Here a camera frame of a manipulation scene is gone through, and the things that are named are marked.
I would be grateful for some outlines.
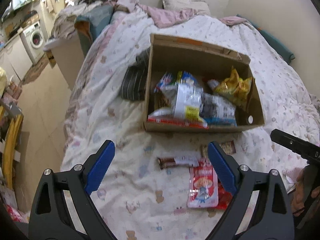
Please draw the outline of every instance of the orange tape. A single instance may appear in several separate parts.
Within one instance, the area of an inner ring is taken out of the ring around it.
[[[195,41],[187,38],[177,38],[177,42],[196,45],[196,46],[201,46],[203,43],[202,41]]]

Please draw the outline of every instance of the red snack packet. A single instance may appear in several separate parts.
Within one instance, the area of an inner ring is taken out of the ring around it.
[[[209,159],[201,158],[199,166],[190,168],[189,208],[218,205],[218,177]]]
[[[215,208],[226,210],[232,200],[232,195],[230,192],[225,191],[220,181],[218,181],[218,196],[219,203]]]
[[[21,223],[29,223],[28,220],[25,217],[25,214],[22,212],[14,209],[13,207],[6,205],[7,212],[10,215],[10,218],[15,222],[21,222]]]

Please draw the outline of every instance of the yellow chip bag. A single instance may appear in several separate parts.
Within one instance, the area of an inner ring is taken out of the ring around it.
[[[243,80],[239,77],[237,70],[232,67],[231,75],[222,81],[214,92],[227,98],[229,101],[246,111],[248,95],[251,89],[252,77]]]

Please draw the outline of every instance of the yellow wooden frame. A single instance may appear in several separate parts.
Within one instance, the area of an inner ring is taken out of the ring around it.
[[[0,120],[3,118],[5,109],[0,106]],[[9,189],[13,189],[12,182],[12,169],[13,169],[13,157],[14,148],[19,133],[20,126],[22,124],[23,115],[18,114],[10,121],[9,129],[5,138],[4,152],[2,154],[2,173],[6,180],[6,185]]]

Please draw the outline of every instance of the pillow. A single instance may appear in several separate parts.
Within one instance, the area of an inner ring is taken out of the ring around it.
[[[150,48],[136,57],[136,62],[128,67],[121,85],[121,97],[131,101],[144,100]]]
[[[210,16],[210,9],[205,1],[191,1],[191,0],[162,0],[165,10],[181,11],[182,9],[195,9],[197,14]]]

